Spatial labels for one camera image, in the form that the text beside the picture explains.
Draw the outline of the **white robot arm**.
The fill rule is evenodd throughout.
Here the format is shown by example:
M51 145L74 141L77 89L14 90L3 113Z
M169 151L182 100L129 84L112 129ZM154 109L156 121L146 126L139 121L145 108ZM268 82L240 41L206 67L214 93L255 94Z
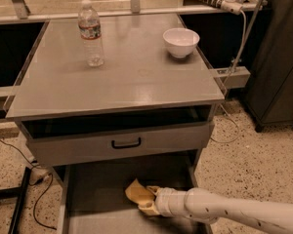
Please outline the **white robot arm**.
M293 234L293 204L227 198L202 188L178 191L143 187L139 208L149 215L179 216L201 222L222 217L269 234Z

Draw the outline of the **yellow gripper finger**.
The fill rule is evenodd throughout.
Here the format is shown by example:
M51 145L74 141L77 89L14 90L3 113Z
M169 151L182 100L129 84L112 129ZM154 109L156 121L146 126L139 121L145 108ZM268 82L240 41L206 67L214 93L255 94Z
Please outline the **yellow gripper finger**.
M159 215L159 211L155 206L154 201L143 202L138 205L138 208L141 212L148 216L156 216Z
M151 192L153 195L157 195L160 192L160 187L159 186L152 186L148 185L146 189Z

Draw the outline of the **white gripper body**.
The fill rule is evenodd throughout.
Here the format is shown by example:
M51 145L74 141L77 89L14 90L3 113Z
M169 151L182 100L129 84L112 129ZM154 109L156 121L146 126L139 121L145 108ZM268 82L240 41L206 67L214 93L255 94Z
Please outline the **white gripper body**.
M186 191L173 188L160 188L157 191L155 206L157 211L166 217L185 217L188 211L185 208Z

